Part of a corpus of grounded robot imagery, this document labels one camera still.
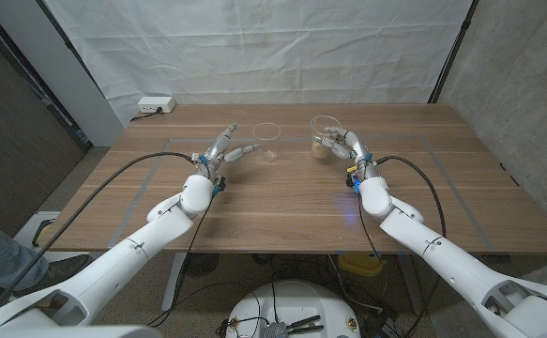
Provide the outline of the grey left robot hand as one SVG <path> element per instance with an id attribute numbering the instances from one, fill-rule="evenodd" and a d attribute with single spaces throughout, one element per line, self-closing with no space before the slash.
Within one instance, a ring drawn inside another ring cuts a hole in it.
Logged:
<path id="1" fill-rule="evenodd" d="M 215 139 L 214 143 L 204 154 L 198 156 L 196 162 L 197 175 L 206 177 L 211 182 L 214 182 L 217 177 L 217 171 L 222 163 L 237 161 L 245 154 L 251 153 L 261 147 L 260 144 L 255 144 L 239 147 L 228 152 L 231 137 L 236 127 L 237 124 L 232 123 Z"/>

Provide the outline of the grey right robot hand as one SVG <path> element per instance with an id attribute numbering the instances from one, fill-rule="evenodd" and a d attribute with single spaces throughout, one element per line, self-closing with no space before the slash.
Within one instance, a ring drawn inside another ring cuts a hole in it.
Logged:
<path id="1" fill-rule="evenodd" d="M 372 154 L 358 136 L 342 127 L 325 127 L 323 136 L 313 136 L 312 140 L 343 160 L 353 160 L 357 174 L 364 180 L 378 177 Z"/>

